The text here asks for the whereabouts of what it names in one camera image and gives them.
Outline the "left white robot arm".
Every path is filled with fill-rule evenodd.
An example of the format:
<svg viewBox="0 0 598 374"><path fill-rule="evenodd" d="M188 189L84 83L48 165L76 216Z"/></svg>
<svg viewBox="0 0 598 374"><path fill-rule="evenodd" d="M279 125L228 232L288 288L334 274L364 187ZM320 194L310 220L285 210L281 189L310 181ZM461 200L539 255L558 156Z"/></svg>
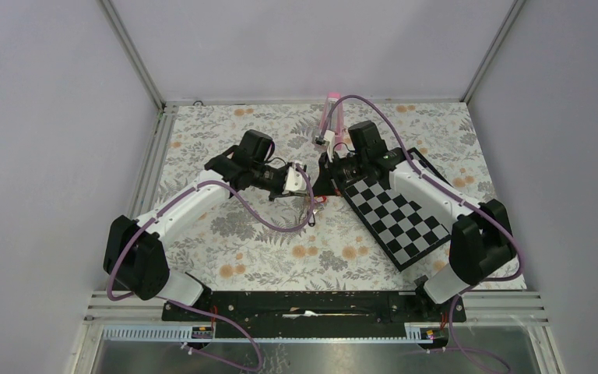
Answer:
<svg viewBox="0 0 598 374"><path fill-rule="evenodd" d="M269 163L274 150L271 137L248 130L240 143L211 158L194 181L161 206L137 218L116 218L103 264L109 276L108 299L161 298L181 303L181 311L190 319L206 317L211 302L203 294L206 286L190 274L171 269L166 249L204 213L232 198L267 228L283 231L265 221L240 194L253 187L269 192L270 199L314 196L305 165L295 161L275 168Z"/></svg>

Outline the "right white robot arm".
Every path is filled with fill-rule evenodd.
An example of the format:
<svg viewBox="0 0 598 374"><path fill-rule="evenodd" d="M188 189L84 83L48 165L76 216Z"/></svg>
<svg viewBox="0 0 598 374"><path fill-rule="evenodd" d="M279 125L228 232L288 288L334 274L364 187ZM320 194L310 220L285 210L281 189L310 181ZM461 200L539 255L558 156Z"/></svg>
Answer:
<svg viewBox="0 0 598 374"><path fill-rule="evenodd" d="M374 122L350 128L353 151L336 152L334 132L322 128L318 196L343 196L398 270L449 242L448 263L418 289L415 309L434 321L446 302L489 278L517 257L505 206L454 189L431 165L402 147L388 149Z"/></svg>

